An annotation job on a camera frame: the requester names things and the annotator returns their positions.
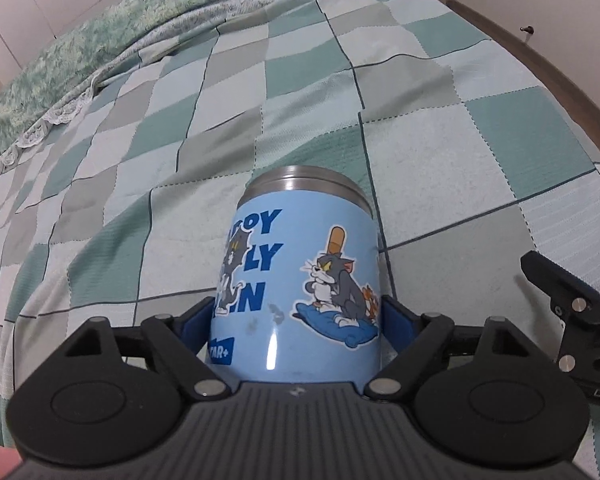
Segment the blue cartoon steel cup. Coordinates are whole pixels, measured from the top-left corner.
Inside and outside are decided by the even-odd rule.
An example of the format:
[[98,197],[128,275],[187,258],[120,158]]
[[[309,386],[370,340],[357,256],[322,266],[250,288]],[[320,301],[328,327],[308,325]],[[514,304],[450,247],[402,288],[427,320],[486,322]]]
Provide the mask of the blue cartoon steel cup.
[[238,382],[350,382],[380,369],[379,234],[364,192],[314,166],[253,179],[228,231],[208,361]]

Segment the checkered green blanket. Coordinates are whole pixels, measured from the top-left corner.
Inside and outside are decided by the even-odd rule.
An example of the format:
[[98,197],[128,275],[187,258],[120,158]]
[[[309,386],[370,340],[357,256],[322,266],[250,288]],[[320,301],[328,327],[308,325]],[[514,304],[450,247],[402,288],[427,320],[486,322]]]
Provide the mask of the checkered green blanket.
[[516,58],[437,0],[225,0],[102,66],[0,155],[0,445],[8,398],[89,315],[208,292],[248,180],[333,164],[386,236],[385,283],[464,321],[559,326],[539,248],[600,289],[600,152]]

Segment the green floral quilt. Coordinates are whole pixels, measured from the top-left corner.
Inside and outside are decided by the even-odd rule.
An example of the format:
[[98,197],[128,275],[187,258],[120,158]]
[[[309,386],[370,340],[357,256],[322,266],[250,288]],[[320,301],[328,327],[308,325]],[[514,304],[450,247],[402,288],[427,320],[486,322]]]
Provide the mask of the green floral quilt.
[[122,0],[38,54],[0,93],[0,174],[51,125],[70,122],[114,66],[148,44],[212,16],[257,9],[272,0]]

